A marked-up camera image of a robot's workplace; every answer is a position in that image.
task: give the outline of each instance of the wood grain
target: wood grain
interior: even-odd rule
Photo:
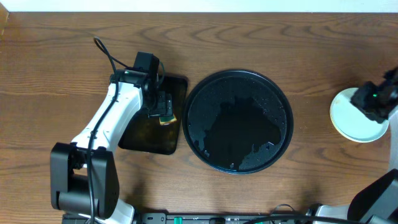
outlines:
[[[8,11],[0,2],[0,41],[8,19]]]
[[[329,117],[333,97],[380,82],[398,62],[398,14],[12,13],[0,44],[0,222],[60,223],[50,205],[50,150],[69,142],[107,91],[95,47],[133,63],[152,52],[188,77],[245,68],[287,95],[294,134],[270,168],[229,175],[202,163],[180,133],[171,156],[119,149],[121,198],[141,210],[266,213],[280,203],[344,205],[387,170],[389,134],[360,144]]]

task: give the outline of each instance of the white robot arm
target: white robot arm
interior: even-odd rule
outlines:
[[[141,88],[135,87],[130,83],[119,82],[119,95],[117,102],[112,106],[108,114],[106,115],[103,122],[98,128],[96,134],[96,139],[93,144],[93,149],[99,147],[105,148],[107,151],[115,153],[118,146],[118,142],[123,135],[126,126],[132,119],[132,117],[137,113],[142,106],[142,90]],[[90,138],[91,131],[93,130],[95,124],[98,122],[101,115],[104,113],[105,109],[108,107],[114,96],[116,84],[110,84],[108,88],[108,93],[102,105],[95,113],[93,119],[88,123],[86,128],[75,138],[72,142],[76,143],[77,147],[87,148],[88,141]],[[79,215],[89,218],[89,214]],[[105,224],[131,224],[134,216],[133,206],[123,202],[118,199],[116,208],[108,219],[102,220],[96,218],[97,221]]]
[[[95,42],[110,59],[114,73],[106,98],[93,119],[70,144],[56,143],[52,149],[51,203],[55,209],[95,217],[97,223],[130,224],[134,208],[118,199],[119,181],[113,155],[138,111],[145,108],[143,113],[149,117],[172,116],[172,99],[170,94],[159,91],[163,80],[158,76],[161,63],[153,54],[138,52],[133,67],[116,70],[113,61],[117,60],[99,39]],[[88,168],[87,176],[73,172],[84,167]]]
[[[391,130],[389,173],[384,177],[381,177],[377,181],[378,183],[373,183],[373,185],[376,185],[377,190],[372,192],[372,190],[367,190],[370,189],[370,187],[368,187],[359,193],[363,194],[361,195],[362,197],[369,198],[369,201],[366,202],[367,204],[364,205],[364,207],[368,206],[367,208],[361,207],[360,209],[357,209],[361,210],[361,213],[363,213],[363,220],[361,220],[363,222],[368,221],[368,218],[371,215],[374,215],[374,213],[380,215],[384,212],[383,215],[385,217],[382,218],[388,218],[391,211],[387,211],[391,208],[393,208],[392,211],[394,211],[395,208],[393,206],[394,203],[391,203],[388,200],[394,201],[396,199],[396,189],[398,189],[396,187],[396,181],[388,179],[391,179],[391,176],[395,175],[394,173],[396,173],[398,169],[398,68],[386,72],[384,78],[386,80],[379,86],[376,86],[372,82],[366,82],[351,98],[351,103],[370,120],[382,123],[384,120],[388,119]],[[380,204],[389,206],[387,208],[381,207]],[[352,203],[351,205],[337,207],[322,205],[314,215],[319,217],[347,219],[350,206],[352,206]]]

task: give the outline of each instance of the cable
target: cable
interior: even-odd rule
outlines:
[[[97,47],[98,47],[104,54],[106,54],[107,56],[111,57],[112,60],[114,60],[114,61],[117,62],[118,64],[124,66],[125,68],[128,67],[125,63],[119,61],[118,59],[116,59],[116,58],[114,58],[112,55],[110,55],[109,52],[106,53],[107,50],[106,50],[106,48],[104,48],[104,45],[103,45],[103,44],[99,44],[98,42],[101,42],[101,40],[100,40],[98,37],[94,37],[94,43],[95,43],[95,45],[97,45]]]
[[[243,224],[256,224],[259,222],[268,222],[276,220],[302,220],[302,221],[311,221],[311,222],[318,221],[318,222],[327,222],[327,223],[336,223],[336,224],[360,224],[360,222],[357,221],[344,220],[340,218],[313,217],[306,215],[278,215],[273,217],[262,217],[250,220]]]
[[[93,178],[91,176],[91,150],[93,147],[93,143],[94,143],[94,139],[95,139],[95,135],[98,131],[98,128],[102,122],[102,120],[104,120],[106,114],[108,114],[109,110],[112,108],[112,106],[114,105],[115,102],[117,102],[117,98],[118,98],[118,93],[119,93],[119,78],[117,77],[117,73],[116,73],[116,66],[114,65],[114,60],[117,63],[120,63],[121,65],[125,66],[123,63],[121,63],[119,60],[116,60],[114,57],[111,56],[111,54],[108,52],[108,50],[106,49],[105,45],[102,43],[102,41],[100,40],[100,38],[98,37],[94,37],[94,43],[95,45],[97,45],[97,47],[106,54],[106,56],[108,56],[109,61],[111,62],[112,65],[112,69],[113,69],[113,73],[116,77],[116,88],[115,88],[115,92],[114,92],[114,96],[112,97],[112,101],[110,102],[110,104],[108,105],[108,107],[105,109],[104,113],[101,115],[101,117],[99,118],[99,120],[97,121],[97,123],[95,124],[93,130],[91,131],[90,134],[90,139],[88,141],[88,148],[87,148],[87,178],[88,178],[88,191],[90,193],[90,210],[91,210],[91,217],[88,220],[88,222],[90,222],[91,224],[94,224],[96,222],[95,220],[95,198],[94,198],[94,190],[93,190]]]
[[[160,63],[160,66],[162,67],[163,75],[162,75],[162,78],[161,78],[161,79],[158,81],[158,83],[157,83],[157,88],[159,88],[160,85],[163,83],[164,76],[166,75],[166,71],[164,70],[164,65],[163,65],[163,63],[162,63],[161,61],[159,61],[159,63]]]
[[[288,205],[288,204],[279,204],[279,205],[277,205],[277,206],[270,212],[269,216],[271,216],[274,212],[276,212],[276,211],[277,211],[280,207],[282,207],[282,206],[289,207],[290,209],[292,209],[293,212],[296,212],[296,211],[294,210],[294,208],[291,207],[291,206]]]

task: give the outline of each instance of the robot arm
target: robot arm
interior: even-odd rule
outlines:
[[[93,119],[78,136],[73,138],[72,143],[76,143],[77,147],[88,147],[91,131],[112,101],[115,88],[116,84],[111,83],[106,98],[95,113]],[[118,100],[106,115],[106,119],[100,124],[93,143],[93,149],[103,147],[107,151],[114,153],[126,126],[135,113],[141,109],[142,102],[141,88],[135,87],[134,84],[119,82]]]
[[[157,57],[138,52],[133,67],[117,70],[111,75],[106,98],[86,128],[70,144],[56,143],[53,147],[50,158],[53,208],[90,216],[87,176],[76,175],[73,170],[86,167],[87,153],[91,151],[88,150],[91,133],[112,102],[116,85],[119,85],[117,100],[100,122],[92,142],[91,180],[96,220],[101,223],[132,222],[134,208],[119,199],[119,180],[113,155],[126,126],[138,111],[147,113],[148,117],[173,115],[171,95],[158,91],[161,84],[158,67]]]
[[[366,82],[351,98],[351,103],[371,121],[389,120],[391,154],[389,170],[398,169],[398,67],[384,74],[384,81],[376,86]]]

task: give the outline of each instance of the white wall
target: white wall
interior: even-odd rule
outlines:
[[[0,0],[10,11],[398,12],[398,0]]]

